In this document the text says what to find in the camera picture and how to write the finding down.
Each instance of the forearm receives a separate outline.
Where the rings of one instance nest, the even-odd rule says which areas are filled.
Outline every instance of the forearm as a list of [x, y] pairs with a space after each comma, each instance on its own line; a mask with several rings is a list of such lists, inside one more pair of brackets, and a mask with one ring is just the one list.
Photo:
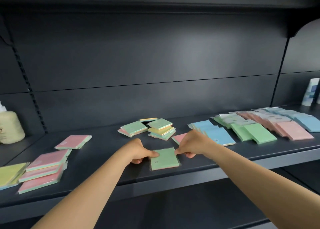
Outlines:
[[119, 150], [72, 191], [33, 229], [94, 228], [99, 215], [131, 159]]
[[318, 228], [320, 196], [218, 144], [205, 148], [278, 228]]

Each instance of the person's left hand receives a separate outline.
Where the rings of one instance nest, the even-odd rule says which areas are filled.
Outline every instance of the person's left hand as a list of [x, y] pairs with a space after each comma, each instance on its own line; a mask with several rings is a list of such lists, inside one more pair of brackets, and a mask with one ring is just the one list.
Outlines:
[[128, 154], [131, 158], [131, 162], [134, 164], [141, 163], [142, 159], [144, 159], [145, 157], [159, 156], [159, 153], [144, 148], [139, 138], [131, 140], [123, 147], [121, 147], [120, 150]]

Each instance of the person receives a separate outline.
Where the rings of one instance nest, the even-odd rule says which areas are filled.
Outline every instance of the person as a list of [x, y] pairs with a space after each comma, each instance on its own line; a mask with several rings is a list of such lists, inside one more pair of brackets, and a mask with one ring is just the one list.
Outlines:
[[[320, 196], [192, 130], [176, 154], [193, 158], [202, 154], [214, 160], [236, 186], [278, 228], [319, 228]], [[115, 152], [97, 171], [66, 196], [32, 229], [94, 228], [99, 215], [130, 163], [159, 154], [133, 139]]]

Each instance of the bottle cap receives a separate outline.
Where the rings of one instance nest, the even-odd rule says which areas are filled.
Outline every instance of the bottle cap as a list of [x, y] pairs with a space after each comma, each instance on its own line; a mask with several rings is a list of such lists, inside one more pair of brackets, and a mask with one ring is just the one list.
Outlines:
[[0, 112], [5, 112], [7, 109], [0, 102]]

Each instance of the yellow lotion bottle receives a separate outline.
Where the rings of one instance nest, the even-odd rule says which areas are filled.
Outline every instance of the yellow lotion bottle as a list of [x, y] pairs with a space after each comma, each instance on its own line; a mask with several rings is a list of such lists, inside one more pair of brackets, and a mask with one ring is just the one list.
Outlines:
[[25, 136], [17, 114], [7, 111], [0, 102], [0, 142], [11, 144], [21, 141]]

